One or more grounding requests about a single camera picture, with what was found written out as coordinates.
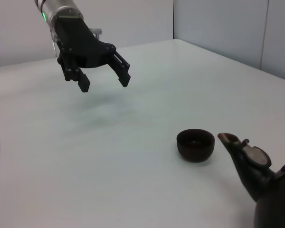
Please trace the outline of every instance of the dark brown cup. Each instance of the dark brown cup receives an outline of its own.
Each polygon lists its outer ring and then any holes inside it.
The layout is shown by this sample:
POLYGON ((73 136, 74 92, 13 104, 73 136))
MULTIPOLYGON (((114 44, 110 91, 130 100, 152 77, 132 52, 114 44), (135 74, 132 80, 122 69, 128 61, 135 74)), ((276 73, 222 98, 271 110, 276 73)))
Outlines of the dark brown cup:
POLYGON ((204 162, 214 149, 214 136, 201 129, 188 129, 176 137, 180 154, 190 162, 204 162))

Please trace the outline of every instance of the teapot body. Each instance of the teapot body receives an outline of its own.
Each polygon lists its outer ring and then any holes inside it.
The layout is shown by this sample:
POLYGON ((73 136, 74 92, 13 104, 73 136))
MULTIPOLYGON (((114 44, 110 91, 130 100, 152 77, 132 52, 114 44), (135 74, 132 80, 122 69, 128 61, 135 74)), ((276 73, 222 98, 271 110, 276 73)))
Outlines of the teapot body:
POLYGON ((256 203, 255 228, 285 228, 285 176, 274 180, 256 203))
POLYGON ((285 228, 285 166, 270 170, 269 156, 258 147, 240 141, 235 135, 218 135, 230 153, 241 182, 256 202, 255 228, 285 228))

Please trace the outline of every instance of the teapot spout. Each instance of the teapot spout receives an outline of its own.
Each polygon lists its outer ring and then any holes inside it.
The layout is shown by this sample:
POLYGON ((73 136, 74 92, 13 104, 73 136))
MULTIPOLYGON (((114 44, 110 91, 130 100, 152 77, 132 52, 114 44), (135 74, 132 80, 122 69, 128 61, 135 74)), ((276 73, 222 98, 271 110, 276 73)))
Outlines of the teapot spout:
POLYGON ((275 173, 269 169, 271 166, 269 156, 260 148, 250 147, 248 139, 241 142, 235 135, 229 133, 220 133, 218 138, 231 155, 242 184, 257 202, 275 178, 275 173))

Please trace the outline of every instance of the teapot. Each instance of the teapot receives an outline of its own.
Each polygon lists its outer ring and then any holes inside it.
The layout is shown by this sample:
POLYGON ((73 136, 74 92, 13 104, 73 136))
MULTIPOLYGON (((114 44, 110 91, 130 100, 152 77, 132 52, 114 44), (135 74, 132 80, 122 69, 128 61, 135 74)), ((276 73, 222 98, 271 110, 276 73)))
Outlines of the teapot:
POLYGON ((285 228, 285 166, 277 173, 270 170, 269 156, 229 133, 218 134, 230 153, 240 180, 256 202, 255 228, 285 228))

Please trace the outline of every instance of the white wall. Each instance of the white wall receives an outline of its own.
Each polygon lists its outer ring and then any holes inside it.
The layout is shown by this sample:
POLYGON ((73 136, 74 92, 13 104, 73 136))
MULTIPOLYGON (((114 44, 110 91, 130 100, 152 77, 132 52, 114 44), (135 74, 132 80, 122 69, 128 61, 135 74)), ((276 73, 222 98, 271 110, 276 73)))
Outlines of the white wall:
POLYGON ((175 37, 260 68, 267 0, 175 0, 175 37))
MULTIPOLYGON (((117 47, 172 39, 172 0, 75 0, 90 28, 117 47)), ((0 66, 55 57, 33 0, 0 0, 0 66)))
POLYGON ((270 0, 262 70, 285 79, 285 0, 270 0))

